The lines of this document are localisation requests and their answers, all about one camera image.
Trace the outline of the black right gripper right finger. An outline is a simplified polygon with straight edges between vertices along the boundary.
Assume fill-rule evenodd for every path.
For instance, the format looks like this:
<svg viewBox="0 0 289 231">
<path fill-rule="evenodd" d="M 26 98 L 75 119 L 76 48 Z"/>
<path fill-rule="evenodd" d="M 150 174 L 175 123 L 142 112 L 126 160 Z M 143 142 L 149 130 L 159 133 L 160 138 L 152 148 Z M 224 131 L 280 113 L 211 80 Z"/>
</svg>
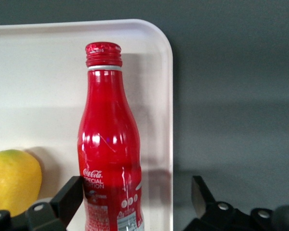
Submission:
<svg viewBox="0 0 289 231">
<path fill-rule="evenodd" d="M 216 201 L 201 176 L 192 177 L 191 199 L 196 211 L 185 231 L 249 231 L 249 216 L 227 202 Z"/>
</svg>

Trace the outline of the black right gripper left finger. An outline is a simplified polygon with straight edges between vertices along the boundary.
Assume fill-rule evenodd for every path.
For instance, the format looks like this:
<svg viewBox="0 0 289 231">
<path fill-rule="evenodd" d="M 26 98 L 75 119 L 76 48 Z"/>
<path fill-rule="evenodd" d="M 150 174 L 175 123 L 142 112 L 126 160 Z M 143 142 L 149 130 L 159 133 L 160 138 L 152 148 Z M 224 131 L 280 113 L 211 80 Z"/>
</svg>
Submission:
<svg viewBox="0 0 289 231">
<path fill-rule="evenodd" d="M 65 231 L 83 200 L 82 177 L 73 176 L 49 201 L 38 202 L 26 212 L 29 231 Z"/>
</svg>

